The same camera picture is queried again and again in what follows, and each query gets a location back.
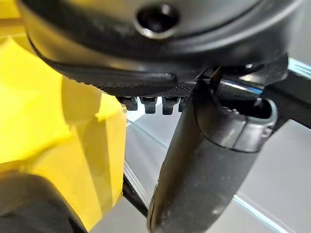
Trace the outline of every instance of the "gray floor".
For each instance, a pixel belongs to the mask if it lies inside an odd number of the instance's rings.
[[[151,196],[167,147],[179,119],[130,115],[126,159]],[[230,206],[209,233],[305,233],[311,216],[311,131],[289,121],[265,145]],[[100,221],[92,233],[148,232],[145,219],[126,200]]]

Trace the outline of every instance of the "textured black surface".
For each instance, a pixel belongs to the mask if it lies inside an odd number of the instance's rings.
[[[188,97],[194,85],[177,86],[98,86],[113,96]]]

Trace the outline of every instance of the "metal strip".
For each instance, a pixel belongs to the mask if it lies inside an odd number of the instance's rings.
[[[142,184],[140,183],[139,179],[135,175],[134,171],[132,170],[131,166],[128,164],[127,160],[124,161],[124,174],[127,177],[128,181],[132,185],[133,189],[140,197],[141,201],[144,205],[149,208],[151,197],[148,195]]]

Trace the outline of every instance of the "round hole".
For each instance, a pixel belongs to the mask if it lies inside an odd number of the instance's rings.
[[[171,36],[178,22],[177,11],[167,4],[146,7],[137,14],[139,32],[150,38],[161,39]]]

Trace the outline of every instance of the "black plastic part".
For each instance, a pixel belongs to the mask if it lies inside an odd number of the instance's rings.
[[[206,139],[189,100],[161,168],[148,213],[150,231],[205,232],[230,203],[256,157]]]
[[[157,97],[140,97],[139,99],[145,105],[146,114],[154,114],[156,112]]]
[[[180,98],[180,102],[179,102],[179,106],[178,106],[178,111],[181,113],[184,109],[184,107],[186,106],[186,102],[188,100],[188,97],[181,97]]]
[[[168,59],[174,59],[178,64],[178,60],[183,57],[193,58],[194,55],[198,59],[193,59],[193,64],[204,61],[217,66],[271,61],[288,48],[298,28],[297,19],[302,5],[301,0],[262,0],[239,18],[219,28],[158,43],[144,38],[134,27],[126,27],[127,33],[118,31],[123,25],[107,16],[102,16],[101,28],[104,30],[99,30],[92,18],[74,9],[66,1],[45,0],[44,4],[41,0],[19,2],[57,28],[51,33],[70,37],[72,41],[102,53],[133,59],[133,62],[134,59],[147,59],[159,67]],[[25,8],[21,12],[26,16]],[[48,54],[56,55],[59,49],[53,51],[53,41],[42,39],[42,29],[32,23],[31,20],[25,21],[35,45],[45,47],[41,52],[48,58]]]
[[[117,100],[125,104],[127,111],[136,111],[138,109],[136,97],[116,97]]]
[[[179,102],[179,97],[162,97],[163,115],[172,115],[174,105]]]
[[[123,175],[123,196],[145,217],[148,215],[148,209],[135,192],[127,177]]]
[[[289,119],[311,129],[311,80],[289,72],[287,79],[269,85],[262,93],[263,98],[272,99],[278,108],[278,120],[274,130]]]

